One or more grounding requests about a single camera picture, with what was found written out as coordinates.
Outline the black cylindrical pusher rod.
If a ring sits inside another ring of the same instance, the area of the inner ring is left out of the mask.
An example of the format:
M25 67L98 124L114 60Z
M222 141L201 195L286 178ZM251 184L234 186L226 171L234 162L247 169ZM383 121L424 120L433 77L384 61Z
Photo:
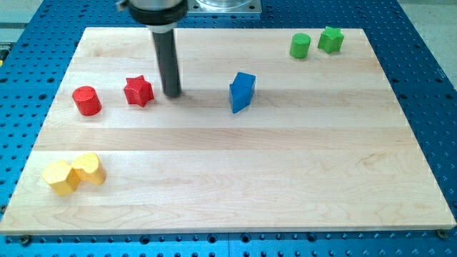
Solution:
M174 31L152 33L156 57L161 75L163 93L169 98L181 95L179 65L176 54Z

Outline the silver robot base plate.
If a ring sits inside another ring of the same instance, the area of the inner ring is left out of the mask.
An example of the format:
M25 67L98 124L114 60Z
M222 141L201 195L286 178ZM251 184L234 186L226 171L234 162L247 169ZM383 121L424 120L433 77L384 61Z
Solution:
M260 14L261 0L188 0L190 14Z

